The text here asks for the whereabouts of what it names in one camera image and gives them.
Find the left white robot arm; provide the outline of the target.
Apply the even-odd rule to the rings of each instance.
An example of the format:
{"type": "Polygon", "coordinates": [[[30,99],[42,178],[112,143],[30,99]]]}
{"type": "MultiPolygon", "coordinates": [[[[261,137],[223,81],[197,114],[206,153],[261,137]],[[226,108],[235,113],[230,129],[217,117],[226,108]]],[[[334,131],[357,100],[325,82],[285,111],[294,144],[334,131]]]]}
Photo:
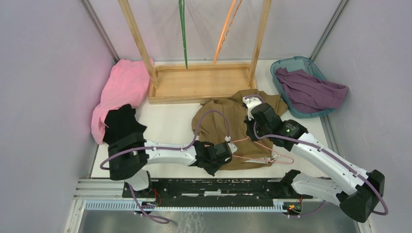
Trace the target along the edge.
{"type": "Polygon", "coordinates": [[[146,140],[140,132],[120,139],[108,147],[108,158],[101,165],[108,164],[109,178],[124,181],[141,197],[151,195],[153,184],[150,173],[143,168],[152,164],[178,164],[202,168],[214,176],[223,166],[231,162],[237,146],[227,136],[222,143],[213,144],[194,140],[188,144],[164,144],[146,140]]]}

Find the pink thin hanger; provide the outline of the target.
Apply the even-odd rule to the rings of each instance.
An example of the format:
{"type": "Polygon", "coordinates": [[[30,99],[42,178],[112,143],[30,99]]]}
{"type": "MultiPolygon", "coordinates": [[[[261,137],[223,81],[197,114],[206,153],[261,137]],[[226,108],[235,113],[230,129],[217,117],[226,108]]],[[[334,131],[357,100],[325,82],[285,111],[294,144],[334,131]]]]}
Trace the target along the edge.
{"type": "Polygon", "coordinates": [[[294,159],[282,155],[273,148],[259,141],[252,141],[249,137],[231,141],[238,150],[233,155],[235,158],[243,159],[245,162],[260,164],[293,164],[294,159]]]}

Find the orange wavy hanger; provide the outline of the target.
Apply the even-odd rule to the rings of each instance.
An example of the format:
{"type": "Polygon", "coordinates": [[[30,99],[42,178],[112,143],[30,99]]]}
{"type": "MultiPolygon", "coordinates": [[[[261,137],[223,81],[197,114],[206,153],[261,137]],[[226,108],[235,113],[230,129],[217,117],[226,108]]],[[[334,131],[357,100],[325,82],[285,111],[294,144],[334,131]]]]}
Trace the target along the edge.
{"type": "Polygon", "coordinates": [[[222,27],[222,31],[221,31],[221,34],[220,34],[220,37],[219,37],[219,41],[218,41],[218,44],[217,44],[216,49],[215,49],[215,54],[214,54],[214,58],[213,58],[213,62],[212,62],[213,64],[216,64],[217,61],[218,61],[219,54],[222,50],[223,44],[224,44],[224,42],[225,42],[225,40],[228,36],[229,30],[230,30],[230,28],[233,24],[233,21],[236,17],[236,14],[237,14],[242,2],[243,2],[243,0],[233,0],[230,7],[229,7],[229,10],[227,12],[225,21],[223,23],[223,27],[222,27]]]}

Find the tan brown pleated skirt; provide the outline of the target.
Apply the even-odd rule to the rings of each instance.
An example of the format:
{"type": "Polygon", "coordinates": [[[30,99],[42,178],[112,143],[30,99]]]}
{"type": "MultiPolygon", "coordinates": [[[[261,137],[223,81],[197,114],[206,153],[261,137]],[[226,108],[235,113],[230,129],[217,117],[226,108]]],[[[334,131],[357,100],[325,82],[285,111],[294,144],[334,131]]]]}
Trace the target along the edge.
{"type": "MultiPolygon", "coordinates": [[[[229,130],[232,141],[247,138],[247,128],[244,123],[247,116],[247,110],[242,105],[242,98],[249,95],[260,95],[266,103],[274,108],[276,114],[279,116],[283,115],[288,109],[287,104],[281,99],[280,95],[268,95],[265,92],[256,89],[238,91],[227,99],[212,99],[211,101],[204,103],[193,117],[191,123],[192,130],[196,130],[201,116],[209,110],[217,110],[224,114],[228,120],[229,128],[226,127],[225,120],[221,115],[215,112],[209,113],[203,118],[200,124],[198,132],[199,140],[214,144],[221,143],[227,136],[227,130],[229,130]]],[[[273,143],[268,139],[262,139],[259,142],[273,148],[273,143]]],[[[245,162],[243,159],[234,157],[230,163],[223,165],[220,170],[245,170],[269,167],[271,165],[272,164],[267,165],[245,162]]]]}

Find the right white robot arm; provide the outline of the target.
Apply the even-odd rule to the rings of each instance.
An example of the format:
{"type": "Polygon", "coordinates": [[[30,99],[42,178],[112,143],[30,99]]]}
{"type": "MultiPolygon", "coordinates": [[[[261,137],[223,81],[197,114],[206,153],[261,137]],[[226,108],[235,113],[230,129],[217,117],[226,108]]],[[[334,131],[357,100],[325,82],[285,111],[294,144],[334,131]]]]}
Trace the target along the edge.
{"type": "Polygon", "coordinates": [[[298,170],[285,175],[281,193],[287,198],[309,195],[333,203],[351,219],[364,223],[371,214],[385,216],[389,209],[383,200],[385,176],[368,172],[326,147],[299,122],[283,121],[274,108],[258,98],[244,100],[247,135],[253,141],[269,139],[274,145],[298,155],[327,175],[308,176],[298,170]]]}

